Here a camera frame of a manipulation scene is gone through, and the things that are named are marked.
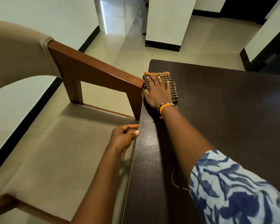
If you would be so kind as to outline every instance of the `blue and white floral shirt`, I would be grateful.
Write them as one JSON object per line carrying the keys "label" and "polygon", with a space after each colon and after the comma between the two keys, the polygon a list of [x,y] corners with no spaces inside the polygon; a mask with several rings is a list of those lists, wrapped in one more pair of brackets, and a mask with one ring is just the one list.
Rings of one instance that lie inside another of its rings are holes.
{"label": "blue and white floral shirt", "polygon": [[206,223],[280,224],[280,193],[218,150],[198,160],[189,187]]}

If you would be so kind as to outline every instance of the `orange wristband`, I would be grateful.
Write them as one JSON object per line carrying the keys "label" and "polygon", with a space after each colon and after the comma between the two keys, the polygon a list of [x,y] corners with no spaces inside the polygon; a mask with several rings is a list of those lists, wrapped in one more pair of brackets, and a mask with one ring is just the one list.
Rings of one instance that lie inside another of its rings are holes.
{"label": "orange wristband", "polygon": [[161,114],[160,119],[163,119],[163,115],[162,115],[162,110],[163,110],[163,108],[164,108],[165,106],[168,106],[168,105],[171,105],[171,104],[164,104],[164,105],[162,105],[162,106],[160,107],[160,114]]}

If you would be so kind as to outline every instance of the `dark doorway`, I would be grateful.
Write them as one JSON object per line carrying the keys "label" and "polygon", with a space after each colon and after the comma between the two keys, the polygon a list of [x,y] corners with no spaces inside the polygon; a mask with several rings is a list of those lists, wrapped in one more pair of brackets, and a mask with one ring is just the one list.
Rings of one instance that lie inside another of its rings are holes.
{"label": "dark doorway", "polygon": [[226,0],[221,17],[264,23],[278,0]]}

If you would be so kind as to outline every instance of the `chair backrest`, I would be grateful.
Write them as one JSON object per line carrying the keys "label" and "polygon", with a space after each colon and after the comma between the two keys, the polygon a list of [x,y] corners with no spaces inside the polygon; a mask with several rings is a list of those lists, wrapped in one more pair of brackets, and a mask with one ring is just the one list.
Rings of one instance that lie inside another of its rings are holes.
{"label": "chair backrest", "polygon": [[37,75],[61,78],[47,47],[52,40],[28,27],[0,21],[0,88]]}

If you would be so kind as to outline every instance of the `dark brown table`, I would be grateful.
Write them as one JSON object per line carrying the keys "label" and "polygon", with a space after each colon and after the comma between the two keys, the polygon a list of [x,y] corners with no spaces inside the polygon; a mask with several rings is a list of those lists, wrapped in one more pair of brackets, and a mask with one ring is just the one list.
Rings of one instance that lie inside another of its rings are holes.
{"label": "dark brown table", "polygon": [[[169,71],[179,110],[211,143],[280,191],[280,76],[151,60]],[[144,100],[123,224],[201,223],[164,121]]]}

